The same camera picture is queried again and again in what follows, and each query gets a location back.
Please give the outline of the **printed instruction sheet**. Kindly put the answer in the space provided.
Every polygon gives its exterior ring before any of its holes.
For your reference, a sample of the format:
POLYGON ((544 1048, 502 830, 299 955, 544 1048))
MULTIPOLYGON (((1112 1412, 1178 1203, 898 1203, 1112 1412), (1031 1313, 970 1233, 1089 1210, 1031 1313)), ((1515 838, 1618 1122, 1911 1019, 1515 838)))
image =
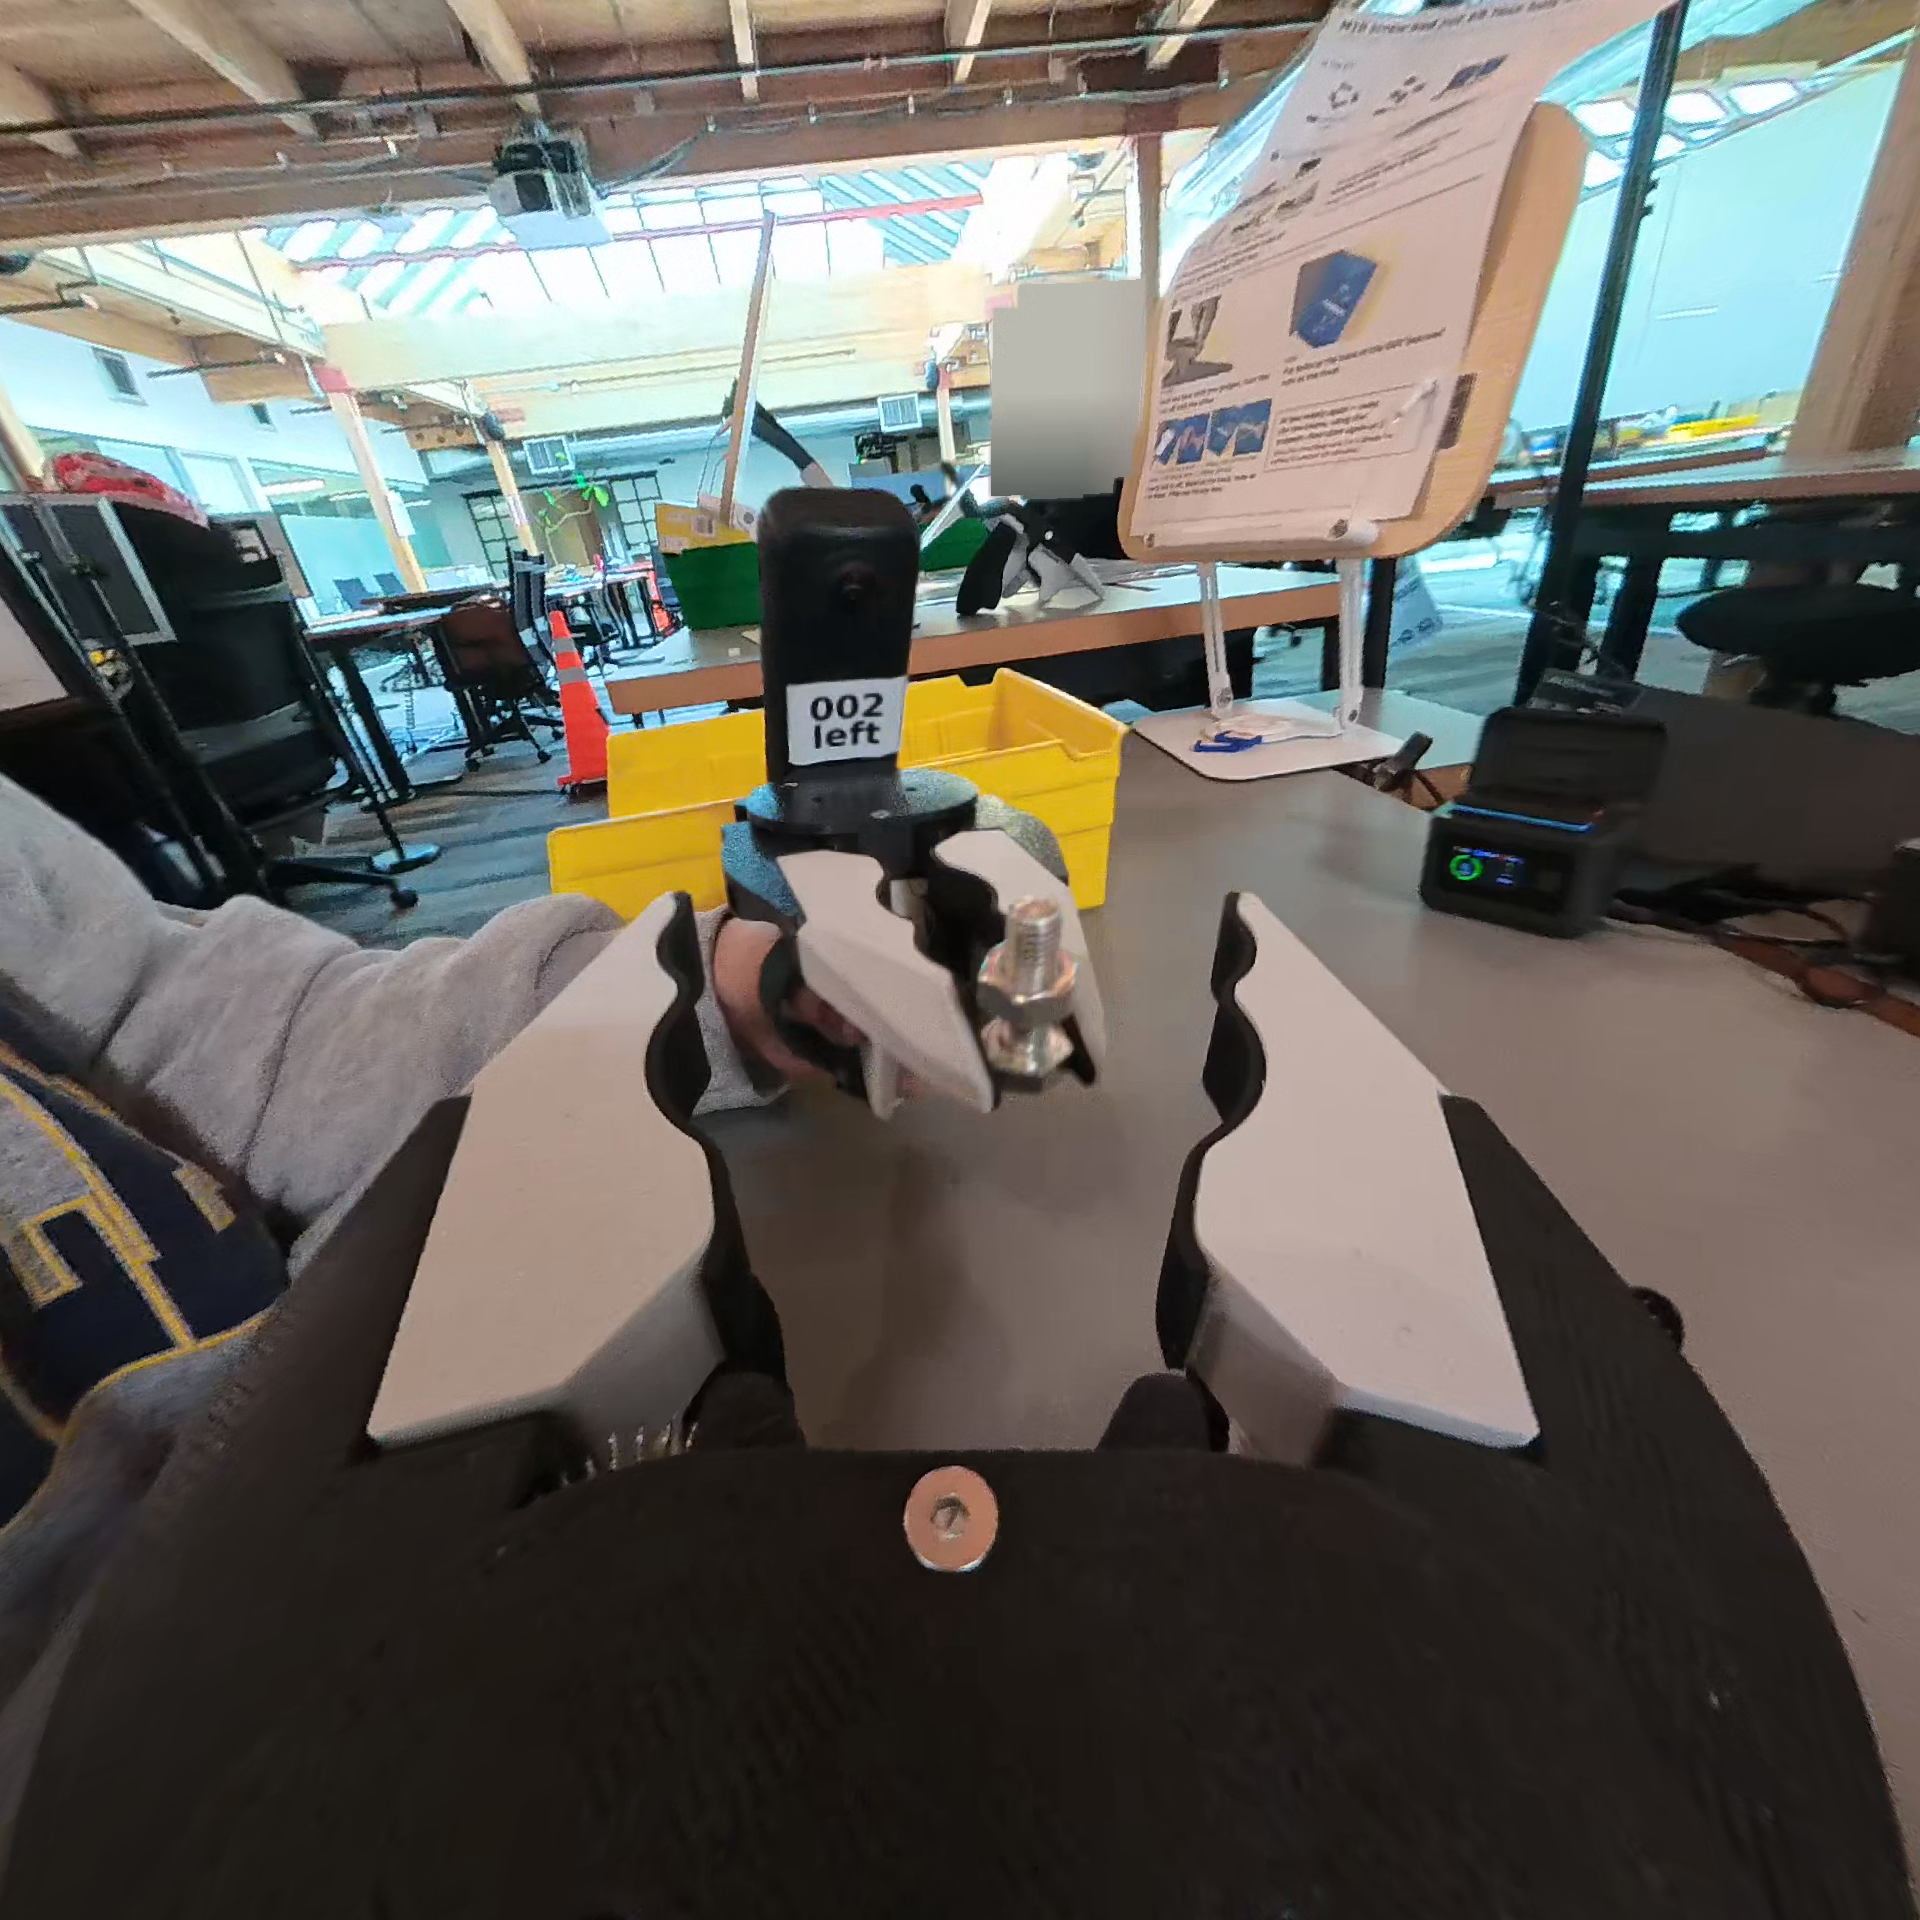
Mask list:
POLYGON ((1160 311, 1122 538, 1272 552, 1414 514, 1544 88, 1656 4, 1336 11, 1160 311))

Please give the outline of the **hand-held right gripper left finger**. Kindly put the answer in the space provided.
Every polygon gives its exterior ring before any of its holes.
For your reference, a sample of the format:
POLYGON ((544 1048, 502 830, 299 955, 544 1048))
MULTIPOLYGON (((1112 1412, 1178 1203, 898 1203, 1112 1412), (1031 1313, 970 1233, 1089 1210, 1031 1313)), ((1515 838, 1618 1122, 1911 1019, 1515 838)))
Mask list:
POLYGON ((373 1445, 542 1420, 565 1448, 672 1448, 716 1374, 787 1380, 696 1122, 700 991, 693 900, 662 895, 475 1073, 373 1445))

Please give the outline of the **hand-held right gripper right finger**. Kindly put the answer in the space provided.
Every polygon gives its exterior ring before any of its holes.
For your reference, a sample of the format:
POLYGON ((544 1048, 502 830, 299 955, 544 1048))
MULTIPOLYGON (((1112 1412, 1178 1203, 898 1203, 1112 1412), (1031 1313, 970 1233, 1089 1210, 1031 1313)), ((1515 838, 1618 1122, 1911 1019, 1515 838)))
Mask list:
POLYGON ((1541 1435, 1428 1066, 1253 893, 1222 907, 1206 1093, 1156 1294, 1227 1448, 1306 1468, 1339 1415, 1541 1435))

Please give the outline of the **person's left forearm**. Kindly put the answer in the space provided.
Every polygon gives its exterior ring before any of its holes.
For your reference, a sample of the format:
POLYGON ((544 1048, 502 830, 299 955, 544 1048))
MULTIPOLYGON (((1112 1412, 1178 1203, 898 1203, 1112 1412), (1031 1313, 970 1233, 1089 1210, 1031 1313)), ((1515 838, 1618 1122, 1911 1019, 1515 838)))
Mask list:
POLYGON ((3 1008, 54 1071, 262 1207, 292 1274, 625 932, 585 898, 403 948, 256 898, 175 910, 3 781, 3 1008))

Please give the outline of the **yellow divided plastic bin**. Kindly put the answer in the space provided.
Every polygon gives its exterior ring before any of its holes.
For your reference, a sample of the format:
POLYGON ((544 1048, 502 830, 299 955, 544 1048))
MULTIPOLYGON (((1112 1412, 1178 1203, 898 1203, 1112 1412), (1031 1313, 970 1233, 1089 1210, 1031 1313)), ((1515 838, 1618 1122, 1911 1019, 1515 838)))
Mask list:
MULTIPOLYGON (((1052 830, 1079 910, 1108 898, 1126 727, 1068 692, 997 670, 987 686, 917 680, 903 702, 903 767, 970 777, 1052 830)), ((552 895, 639 918, 683 893, 719 910, 722 830, 767 777, 760 712, 735 712, 611 740, 611 817, 547 838, 552 895)))

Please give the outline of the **white and wooden document stand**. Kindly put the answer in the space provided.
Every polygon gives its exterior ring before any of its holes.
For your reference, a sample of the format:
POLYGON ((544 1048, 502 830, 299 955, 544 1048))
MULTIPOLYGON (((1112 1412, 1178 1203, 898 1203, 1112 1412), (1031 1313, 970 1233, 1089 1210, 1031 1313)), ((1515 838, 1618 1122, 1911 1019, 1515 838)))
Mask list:
POLYGON ((1585 138, 1564 108, 1535 105, 1527 115, 1494 212, 1462 361, 1452 377, 1428 383, 1411 398, 1414 417, 1440 423, 1440 444, 1408 517, 1368 521, 1357 509, 1320 509, 1283 517, 1239 538, 1225 528, 1136 534, 1132 517, 1145 477, 1126 481, 1121 514, 1126 552, 1196 566, 1207 673, 1206 703, 1139 715, 1136 739, 1215 783, 1350 774, 1363 762, 1390 756, 1404 740, 1380 722, 1394 595, 1408 566, 1457 534, 1488 492, 1511 401, 1582 196, 1585 155, 1585 138), (1310 559, 1334 562, 1339 591, 1331 629, 1334 686, 1313 697, 1239 702, 1227 673, 1216 566, 1310 559), (1196 756, 1193 739, 1212 727, 1266 730, 1272 743, 1246 756, 1196 756))

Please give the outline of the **silver hex bolt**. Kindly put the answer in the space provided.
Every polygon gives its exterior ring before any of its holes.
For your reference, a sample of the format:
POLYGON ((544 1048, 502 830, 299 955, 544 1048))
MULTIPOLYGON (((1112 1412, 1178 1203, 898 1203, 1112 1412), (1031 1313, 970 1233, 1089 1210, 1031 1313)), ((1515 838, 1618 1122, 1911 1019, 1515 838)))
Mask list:
POLYGON ((1072 1019, 1021 1028, 981 1014, 984 1061, 1008 1089, 1042 1091, 1064 1076, 1076 1079, 1085 1089, 1096 1082, 1096 1069, 1105 1054, 1105 1008, 1096 975, 1076 944, 1079 924, 1072 904, 1025 898, 1015 900, 1005 911, 997 948, 1012 948, 1012 955, 1038 964, 1064 951, 1075 959, 1076 972, 1072 1019))

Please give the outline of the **wooden desk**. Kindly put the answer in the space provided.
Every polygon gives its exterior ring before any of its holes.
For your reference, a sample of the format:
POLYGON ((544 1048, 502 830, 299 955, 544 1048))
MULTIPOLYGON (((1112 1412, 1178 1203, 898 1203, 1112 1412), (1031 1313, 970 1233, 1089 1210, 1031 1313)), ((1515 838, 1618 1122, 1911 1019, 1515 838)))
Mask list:
MULTIPOLYGON (((1219 564, 1216 593, 1222 625, 1232 629, 1313 626, 1339 613, 1336 579, 1296 566, 1219 564)), ((1105 588, 1094 603, 1039 608, 1025 593, 990 616, 963 619, 950 598, 924 598, 910 646, 910 675, 917 680, 960 675, 975 668, 1156 643, 1200 629, 1193 566, 1139 574, 1105 588)), ((759 697, 759 629, 719 626, 669 635, 659 659, 619 668, 604 686, 621 719, 759 697)))

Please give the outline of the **black pole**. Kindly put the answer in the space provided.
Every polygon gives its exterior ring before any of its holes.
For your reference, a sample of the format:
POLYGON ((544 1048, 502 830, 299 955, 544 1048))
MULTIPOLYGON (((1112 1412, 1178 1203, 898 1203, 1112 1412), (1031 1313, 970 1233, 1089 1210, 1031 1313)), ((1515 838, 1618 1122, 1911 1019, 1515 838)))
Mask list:
POLYGON ((1574 659, 1582 656, 1582 642, 1588 635, 1588 616, 1578 616, 1574 611, 1576 528, 1582 519, 1588 479, 1592 472, 1605 384, 1611 378, 1613 357, 1618 347, 1626 283, 1636 263, 1642 222, 1648 213, 1648 196, 1653 190, 1659 139, 1663 138, 1663 111, 1676 82, 1686 18, 1689 4, 1668 5, 1653 21, 1643 55, 1639 105, 1626 132, 1626 160, 1622 168, 1618 206, 1606 240, 1606 254, 1601 263, 1596 311, 1588 337, 1588 354, 1582 361, 1582 383, 1576 387, 1574 423, 1564 442, 1559 481, 1551 492, 1548 555, 1541 585, 1534 595, 1534 619, 1527 625, 1525 649, 1519 659, 1519 679, 1514 690, 1514 703, 1519 707, 1525 707, 1534 697, 1544 673, 1562 663, 1566 643, 1574 646, 1574 659))

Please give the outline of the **ceiling projector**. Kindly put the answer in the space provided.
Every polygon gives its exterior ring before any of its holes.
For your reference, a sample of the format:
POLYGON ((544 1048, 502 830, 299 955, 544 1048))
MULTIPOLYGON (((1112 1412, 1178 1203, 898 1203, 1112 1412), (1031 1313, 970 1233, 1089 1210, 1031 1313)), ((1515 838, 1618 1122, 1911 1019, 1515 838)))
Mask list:
POLYGON ((581 139, 538 121, 497 149, 488 200, 522 250, 591 250, 614 240, 581 139))

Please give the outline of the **orange traffic cone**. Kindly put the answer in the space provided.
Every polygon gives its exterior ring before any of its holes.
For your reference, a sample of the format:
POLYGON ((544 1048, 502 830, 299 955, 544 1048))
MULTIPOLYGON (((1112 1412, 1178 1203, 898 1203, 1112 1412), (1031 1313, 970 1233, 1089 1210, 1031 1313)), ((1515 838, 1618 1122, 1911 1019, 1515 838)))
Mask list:
POLYGON ((611 724, 591 680, 581 643, 574 635, 562 611, 547 611, 551 649, 558 673, 558 702, 565 719, 568 773, 558 789, 578 803, 591 791, 608 789, 611 781, 611 724))

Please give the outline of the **black flat case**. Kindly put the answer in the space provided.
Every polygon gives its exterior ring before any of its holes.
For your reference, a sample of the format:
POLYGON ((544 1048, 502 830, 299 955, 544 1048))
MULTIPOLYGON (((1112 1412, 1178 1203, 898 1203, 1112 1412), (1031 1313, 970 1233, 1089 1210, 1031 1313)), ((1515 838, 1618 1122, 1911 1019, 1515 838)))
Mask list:
POLYGON ((1534 709, 1659 722, 1668 756, 1625 880, 1856 898, 1917 840, 1917 736, 1639 680, 1548 675, 1534 709))

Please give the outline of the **person's left hand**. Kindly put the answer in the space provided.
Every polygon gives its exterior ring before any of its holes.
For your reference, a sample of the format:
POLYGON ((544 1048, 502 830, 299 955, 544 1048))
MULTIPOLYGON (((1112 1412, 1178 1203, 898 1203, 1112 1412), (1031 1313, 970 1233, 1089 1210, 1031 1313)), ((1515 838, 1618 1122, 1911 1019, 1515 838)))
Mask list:
POLYGON ((783 967, 774 959, 779 951, 779 927, 733 914, 722 914, 709 948, 716 1008, 759 1089, 829 1073, 806 1048, 793 1045, 794 1034, 834 1052, 860 1052, 867 1042, 867 1034, 806 981, 793 981, 782 995, 767 985, 769 967, 774 972, 783 967))

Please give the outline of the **black label printer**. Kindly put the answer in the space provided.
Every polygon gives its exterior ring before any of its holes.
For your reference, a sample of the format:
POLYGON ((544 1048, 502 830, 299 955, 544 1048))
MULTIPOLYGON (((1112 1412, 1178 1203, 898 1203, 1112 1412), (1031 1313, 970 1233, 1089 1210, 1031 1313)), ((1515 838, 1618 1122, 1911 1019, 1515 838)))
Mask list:
POLYGON ((1428 824, 1431 911, 1576 941, 1636 851, 1668 730, 1631 712, 1507 707, 1488 719, 1464 789, 1428 824))

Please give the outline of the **person's grey sweatshirt torso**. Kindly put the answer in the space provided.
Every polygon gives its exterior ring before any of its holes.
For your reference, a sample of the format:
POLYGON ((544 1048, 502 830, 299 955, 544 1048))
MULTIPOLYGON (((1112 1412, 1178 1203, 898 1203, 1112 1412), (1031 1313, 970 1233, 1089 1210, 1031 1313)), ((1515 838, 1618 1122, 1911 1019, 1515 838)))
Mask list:
POLYGON ((58 1687, 175 1454, 342 1216, 296 1240, 3 998, 3 1720, 58 1687))

